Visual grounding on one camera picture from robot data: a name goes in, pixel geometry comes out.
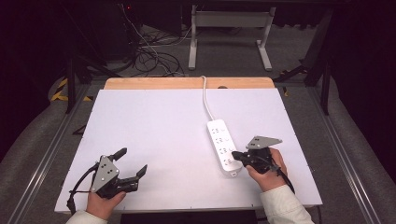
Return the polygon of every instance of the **hand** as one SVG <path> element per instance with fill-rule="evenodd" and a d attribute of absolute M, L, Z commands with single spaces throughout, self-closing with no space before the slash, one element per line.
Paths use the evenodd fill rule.
<path fill-rule="evenodd" d="M 117 206 L 124 198 L 126 192 L 120 192 L 111 199 L 101 198 L 96 193 L 90 192 L 88 194 L 87 212 L 99 217 L 103 220 L 108 220 L 113 212 L 114 207 Z"/>
<path fill-rule="evenodd" d="M 279 150 L 270 148 L 272 158 L 274 159 L 275 163 L 280 166 L 280 170 L 285 174 L 288 175 L 285 162 L 283 162 L 282 155 L 280 155 Z M 259 184 L 262 192 L 276 189 L 280 186 L 286 185 L 285 180 L 281 175 L 277 175 L 277 172 L 272 170 L 267 171 L 265 174 L 258 173 L 253 167 L 247 165 L 248 174 Z"/>

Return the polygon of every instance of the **yellow black hazard tape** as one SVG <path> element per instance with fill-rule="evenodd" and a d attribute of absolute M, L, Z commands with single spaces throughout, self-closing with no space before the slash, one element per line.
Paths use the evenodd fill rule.
<path fill-rule="evenodd" d="M 56 101 L 56 100 L 60 100 L 60 101 L 68 101 L 69 97 L 67 96 L 62 96 L 62 90 L 64 89 L 64 86 L 66 86 L 67 84 L 67 77 L 64 77 L 64 79 L 62 79 L 61 83 L 58 86 L 58 89 L 56 89 L 55 94 L 53 94 L 52 98 L 50 99 L 51 101 Z M 85 96 L 83 101 L 93 101 L 93 96 Z"/>

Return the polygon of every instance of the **person's left hand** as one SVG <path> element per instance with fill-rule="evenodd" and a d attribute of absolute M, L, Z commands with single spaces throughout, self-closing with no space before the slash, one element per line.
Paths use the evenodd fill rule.
<path fill-rule="evenodd" d="M 126 192 L 120 192 L 111 199 L 101 198 L 96 193 L 88 193 L 87 212 L 99 217 L 103 220 L 108 220 L 113 212 L 114 207 L 117 206 L 124 198 Z"/>

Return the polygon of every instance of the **forearm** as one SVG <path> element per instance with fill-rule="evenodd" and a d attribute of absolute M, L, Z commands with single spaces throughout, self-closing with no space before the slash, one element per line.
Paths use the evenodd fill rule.
<path fill-rule="evenodd" d="M 107 221 L 85 211 L 77 211 L 66 224 L 107 224 Z"/>
<path fill-rule="evenodd" d="M 313 223 L 287 185 L 263 192 L 260 197 L 270 223 Z"/>

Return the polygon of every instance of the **white power strip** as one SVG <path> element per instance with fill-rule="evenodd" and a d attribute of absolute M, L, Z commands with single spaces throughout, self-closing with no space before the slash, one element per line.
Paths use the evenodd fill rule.
<path fill-rule="evenodd" d="M 209 121 L 207 130 L 218 155 L 221 171 L 225 175 L 237 176 L 243 164 L 241 161 L 233 159 L 232 152 L 236 151 L 236 148 L 224 120 L 215 119 Z"/>

